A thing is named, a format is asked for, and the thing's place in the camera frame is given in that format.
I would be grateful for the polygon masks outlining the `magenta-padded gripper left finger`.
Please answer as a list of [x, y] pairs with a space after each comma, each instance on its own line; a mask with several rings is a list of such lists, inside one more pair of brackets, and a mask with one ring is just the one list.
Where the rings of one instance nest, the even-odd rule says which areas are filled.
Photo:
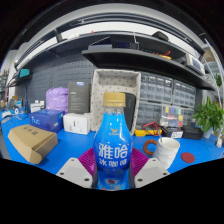
[[93, 149], [88, 149], [78, 158], [69, 158], [57, 176], [84, 188], [96, 188], [98, 174]]

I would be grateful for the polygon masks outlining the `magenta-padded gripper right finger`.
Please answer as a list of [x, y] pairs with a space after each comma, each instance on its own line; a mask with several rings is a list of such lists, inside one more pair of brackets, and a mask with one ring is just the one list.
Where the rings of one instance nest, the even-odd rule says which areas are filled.
[[169, 172], [158, 159], [148, 158], [140, 150], [133, 149], [129, 168], [131, 189], [146, 186], [168, 175]]

